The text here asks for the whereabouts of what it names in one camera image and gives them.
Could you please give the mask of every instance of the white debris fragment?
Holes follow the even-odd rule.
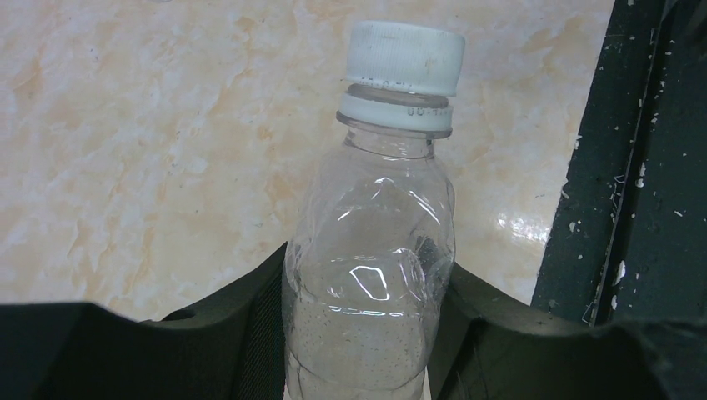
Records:
[[[619,282],[621,282],[621,279],[623,279],[626,276],[626,262],[624,260],[621,260],[621,263],[619,264],[619,271],[616,272],[616,279],[614,280],[614,286],[618,285]]]

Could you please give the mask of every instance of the marble floor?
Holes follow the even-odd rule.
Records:
[[[362,19],[467,38],[457,261],[529,302],[610,0],[5,0],[0,302],[161,318],[293,231]]]

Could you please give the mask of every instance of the bottle cap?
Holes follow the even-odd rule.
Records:
[[[362,21],[351,32],[346,80],[405,93],[454,96],[464,37],[400,22]]]

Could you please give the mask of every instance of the bottle body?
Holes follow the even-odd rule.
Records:
[[[454,263],[454,190],[424,135],[352,127],[283,274],[293,400],[419,400]]]

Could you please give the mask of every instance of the transparent bottle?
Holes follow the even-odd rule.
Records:
[[[419,400],[454,263],[454,190],[434,156],[451,134],[464,38],[360,22],[337,119],[283,275],[293,400]]]

